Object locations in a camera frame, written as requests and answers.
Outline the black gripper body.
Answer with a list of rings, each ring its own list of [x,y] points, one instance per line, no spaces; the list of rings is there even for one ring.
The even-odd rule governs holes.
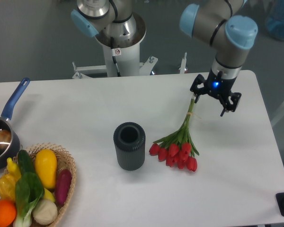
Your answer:
[[[238,99],[238,92],[231,90],[236,78],[237,75],[231,74],[229,77],[221,70],[218,72],[210,70],[204,83],[205,93],[216,99]]]

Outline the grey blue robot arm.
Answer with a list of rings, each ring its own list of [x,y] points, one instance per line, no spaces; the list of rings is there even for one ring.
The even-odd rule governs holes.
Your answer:
[[[210,0],[203,6],[190,4],[182,13],[155,7],[143,19],[130,0],[79,0],[71,19],[102,46],[110,77],[150,73],[155,58],[139,66],[140,43],[147,30],[161,34],[163,41],[180,30],[204,42],[217,53],[208,77],[198,75],[190,90],[195,98],[209,95],[220,101],[223,112],[233,112],[241,93],[231,89],[258,32],[254,20],[237,14],[244,4],[243,0]]]

